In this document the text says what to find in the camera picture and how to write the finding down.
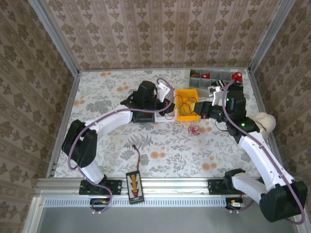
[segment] plastic compartment tray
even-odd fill
[[[208,68],[193,68],[190,70],[195,70],[199,74],[199,78],[192,78],[189,74],[189,88],[197,89],[198,96],[200,97],[208,97],[209,92],[207,89],[211,86],[213,82],[223,80],[223,82],[227,84],[231,81],[231,75],[236,73],[231,71],[213,70]],[[210,79],[201,79],[201,76],[205,74],[209,74]]]

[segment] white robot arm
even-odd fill
[[[143,88],[140,89],[143,89],[144,93],[141,95],[136,93],[137,101],[127,99],[121,102],[122,105],[119,105],[113,111],[100,117],[102,120],[95,119],[87,121],[86,123],[75,120],[71,124],[62,146],[62,150],[67,155],[69,155],[69,151],[73,146],[73,141],[77,135],[85,127],[90,126],[96,121],[95,124],[90,126],[85,133],[82,134],[82,138],[80,138],[79,142],[75,145],[71,156],[71,159],[78,164],[80,171],[92,183],[103,184],[103,180],[106,179],[105,175],[100,171],[95,162],[97,141],[115,128],[132,121],[133,112],[135,112],[132,109],[134,103],[139,102],[140,109],[150,109],[150,106],[156,106],[156,101],[152,100],[152,103],[149,104],[149,99],[145,98],[151,94],[153,95],[154,90],[153,86],[148,83],[148,81],[144,82],[145,84],[143,85]],[[158,102],[165,103],[165,96],[171,91],[171,88],[163,83],[158,83],[158,88]],[[240,168],[228,171],[225,173],[224,185],[221,187],[224,194],[230,194],[230,192],[234,190],[242,191],[260,205],[262,213],[266,219],[271,222],[299,214],[300,210],[297,207],[297,203],[293,199],[293,196],[287,188],[287,184],[277,170],[282,171],[282,176],[288,180],[303,206],[307,197],[306,185],[302,181],[296,182],[294,178],[285,171],[272,152],[268,149],[262,134],[259,133],[256,123],[252,119],[246,117],[245,98],[243,93],[241,91],[227,92],[225,108],[229,113],[230,118],[236,124],[241,125],[252,137],[261,142],[261,146],[259,146],[251,137],[242,134],[230,124],[223,113],[222,107],[217,105],[220,98],[220,95],[217,95],[217,92],[221,92],[221,90],[216,90],[214,93],[216,98],[213,102],[204,101],[196,103],[194,106],[194,112],[201,116],[201,118],[213,118],[218,122],[225,122],[228,133],[233,136],[236,142],[248,153],[264,181],[264,184],[259,182],[247,175],[245,171]],[[273,159],[274,165],[271,160],[268,159],[267,154],[263,152],[263,147]]]
[[[220,96],[224,95],[226,98],[223,108],[217,104],[222,99]],[[267,147],[257,124],[246,117],[245,106],[243,92],[216,90],[214,101],[196,103],[194,112],[201,118],[212,118],[226,123],[228,133],[250,156],[264,183],[239,168],[226,172],[220,185],[209,187],[222,194],[232,194],[237,190],[245,193],[260,205],[263,215],[270,222],[298,215],[301,213],[299,204],[305,205],[307,186],[302,181],[296,182],[277,161]]]
[[[165,101],[165,97],[171,91],[173,91],[172,88],[162,82],[157,82],[156,87],[152,82],[143,81],[138,91],[133,92],[128,99],[122,101],[121,105],[114,110],[85,123],[79,120],[72,122],[62,150],[69,156],[71,147],[74,146],[70,158],[77,163],[79,171],[91,182],[95,184],[103,183],[106,177],[95,161],[97,142],[112,130],[131,122],[133,112],[143,110],[160,112],[162,109],[167,108],[168,101]],[[73,145],[77,135],[84,128],[88,129],[82,134],[77,144]]]

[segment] yellow container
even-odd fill
[[[198,102],[198,92],[196,89],[177,89],[176,108],[177,121],[198,121],[199,116],[192,112],[191,104]]]

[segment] patterned wallpaper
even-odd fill
[[[309,187],[311,210],[311,1],[297,0],[255,72],[286,168]]]
[[[79,69],[248,66],[281,0],[43,0]]]
[[[72,84],[33,8],[0,1],[0,232],[22,229]]]

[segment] metal bracket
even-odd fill
[[[210,195],[241,195],[242,192],[239,190],[230,190],[228,191],[223,187],[224,180],[223,179],[213,179],[208,180],[208,191]]]
[[[109,188],[113,195],[121,195],[122,181],[121,180],[107,180],[105,186]],[[88,181],[82,180],[80,183],[79,195],[101,196],[109,195],[105,189],[97,188],[91,185]]]

